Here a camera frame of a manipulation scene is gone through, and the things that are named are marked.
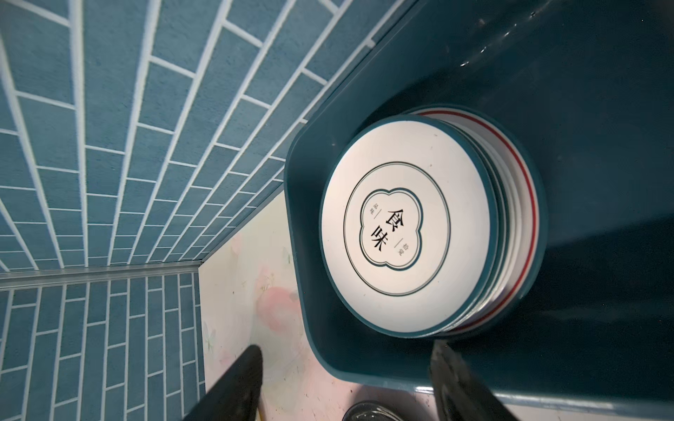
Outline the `black plate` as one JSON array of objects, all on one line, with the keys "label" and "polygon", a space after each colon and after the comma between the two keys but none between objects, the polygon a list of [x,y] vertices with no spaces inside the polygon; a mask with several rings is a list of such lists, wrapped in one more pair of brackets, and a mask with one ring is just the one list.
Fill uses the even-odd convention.
[{"label": "black plate", "polygon": [[351,406],[342,421],[404,421],[398,412],[375,401],[362,401]]}]

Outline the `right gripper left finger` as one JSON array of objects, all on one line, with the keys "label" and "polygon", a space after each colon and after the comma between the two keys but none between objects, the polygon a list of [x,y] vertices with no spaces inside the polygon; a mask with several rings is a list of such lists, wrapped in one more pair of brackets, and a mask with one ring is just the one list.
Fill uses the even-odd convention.
[{"label": "right gripper left finger", "polygon": [[184,420],[254,421],[263,386],[263,353],[257,345],[245,349]]}]

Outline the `white plate flower outline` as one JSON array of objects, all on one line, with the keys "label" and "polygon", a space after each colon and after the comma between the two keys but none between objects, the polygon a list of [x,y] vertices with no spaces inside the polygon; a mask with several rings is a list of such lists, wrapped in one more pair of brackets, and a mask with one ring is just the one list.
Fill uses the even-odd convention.
[{"label": "white plate flower outline", "polygon": [[448,123],[401,115],[367,127],[335,164],[319,215],[331,284],[376,332],[436,335],[489,282],[493,183],[473,142]]}]

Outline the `orange sunburst plate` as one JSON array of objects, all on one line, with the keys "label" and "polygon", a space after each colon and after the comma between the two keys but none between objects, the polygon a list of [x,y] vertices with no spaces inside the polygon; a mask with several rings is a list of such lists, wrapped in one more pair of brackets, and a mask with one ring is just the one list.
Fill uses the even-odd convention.
[{"label": "orange sunburst plate", "polygon": [[451,124],[477,141],[496,172],[497,197],[507,215],[505,273],[486,303],[453,324],[444,337],[462,340],[493,327],[511,313],[535,283],[547,243],[548,213],[535,163],[512,133],[494,119],[459,105],[416,107],[410,114]]}]

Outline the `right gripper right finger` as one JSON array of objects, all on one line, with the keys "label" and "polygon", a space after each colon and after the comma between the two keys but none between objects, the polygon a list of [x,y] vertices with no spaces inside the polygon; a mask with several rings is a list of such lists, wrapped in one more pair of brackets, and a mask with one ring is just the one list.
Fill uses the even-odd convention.
[{"label": "right gripper right finger", "polygon": [[434,342],[429,375],[440,420],[517,420],[446,340]]}]

